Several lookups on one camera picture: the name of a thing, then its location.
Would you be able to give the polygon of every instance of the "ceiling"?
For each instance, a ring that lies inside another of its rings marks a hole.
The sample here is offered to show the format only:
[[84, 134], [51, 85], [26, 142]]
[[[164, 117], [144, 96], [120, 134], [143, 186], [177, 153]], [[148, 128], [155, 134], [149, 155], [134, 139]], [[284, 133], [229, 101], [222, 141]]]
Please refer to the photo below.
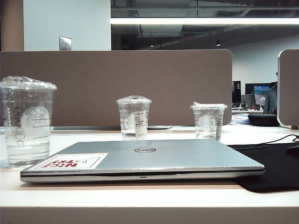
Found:
[[[298, 18], [299, 0], [111, 0], [111, 17]], [[294, 25], [111, 25], [114, 50], [215, 49], [296, 34]]]

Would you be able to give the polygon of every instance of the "flat lid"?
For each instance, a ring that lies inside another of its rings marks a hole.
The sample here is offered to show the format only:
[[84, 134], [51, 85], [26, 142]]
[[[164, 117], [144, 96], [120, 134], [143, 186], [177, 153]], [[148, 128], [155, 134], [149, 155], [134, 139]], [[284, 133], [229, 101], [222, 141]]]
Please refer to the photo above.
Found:
[[212, 110], [218, 110], [218, 109], [226, 109], [228, 106], [225, 104], [200, 104], [197, 102], [193, 102], [193, 105], [190, 106], [191, 109], [212, 109]]

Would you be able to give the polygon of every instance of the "cable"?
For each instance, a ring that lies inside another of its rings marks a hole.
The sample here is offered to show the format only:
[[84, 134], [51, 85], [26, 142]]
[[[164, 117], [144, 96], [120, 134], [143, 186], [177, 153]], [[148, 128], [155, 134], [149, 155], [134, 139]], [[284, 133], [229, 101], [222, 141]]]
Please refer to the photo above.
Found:
[[299, 142], [299, 135], [289, 134], [289, 135], [287, 135], [287, 136], [285, 136], [283, 138], [280, 138], [280, 139], [277, 139], [277, 140], [274, 140], [274, 141], [268, 141], [268, 142], [264, 142], [264, 143], [255, 144], [253, 147], [249, 147], [249, 148], [233, 148], [233, 149], [236, 150], [236, 151], [240, 151], [240, 150], [248, 150], [248, 149], [267, 148], [268, 146], [261, 146], [261, 145], [272, 143], [272, 142], [276, 142], [276, 141], [280, 141], [280, 140], [285, 139], [286, 137], [289, 137], [289, 136], [295, 136], [295, 138], [292, 141], [293, 142]]
[[263, 144], [268, 144], [268, 143], [272, 143], [272, 142], [276, 142], [276, 141], [280, 141], [280, 140], [285, 139], [286, 137], [289, 137], [289, 136], [296, 136], [296, 137], [293, 139], [293, 141], [294, 141], [294, 142], [299, 142], [299, 135], [296, 135], [296, 134], [289, 134], [289, 135], [287, 135], [287, 136], [285, 136], [285, 137], [283, 137], [283, 138], [280, 138], [280, 139], [278, 139], [278, 140], [268, 141], [268, 142], [264, 142], [264, 143], [259, 143], [259, 144], [256, 144], [256, 146], [258, 146], [258, 145], [263, 145]]

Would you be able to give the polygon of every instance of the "dell logo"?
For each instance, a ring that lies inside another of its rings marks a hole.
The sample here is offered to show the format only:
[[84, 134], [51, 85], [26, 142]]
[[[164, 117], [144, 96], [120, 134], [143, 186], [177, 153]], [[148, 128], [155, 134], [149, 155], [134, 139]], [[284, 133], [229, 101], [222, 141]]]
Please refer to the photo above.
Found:
[[137, 148], [134, 151], [137, 153], [152, 153], [154, 152], [156, 149], [154, 148]]

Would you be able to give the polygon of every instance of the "cubicle divider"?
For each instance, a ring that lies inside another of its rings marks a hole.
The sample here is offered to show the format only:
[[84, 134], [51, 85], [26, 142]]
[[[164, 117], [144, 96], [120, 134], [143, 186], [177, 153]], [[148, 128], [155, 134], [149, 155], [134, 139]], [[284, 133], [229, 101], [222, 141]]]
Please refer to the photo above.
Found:
[[278, 121], [299, 126], [299, 49], [287, 49], [278, 56]]
[[228, 50], [1, 52], [1, 78], [51, 82], [53, 126], [119, 126], [116, 100], [152, 100], [149, 125], [194, 125], [190, 105], [224, 103], [231, 120], [232, 54]]

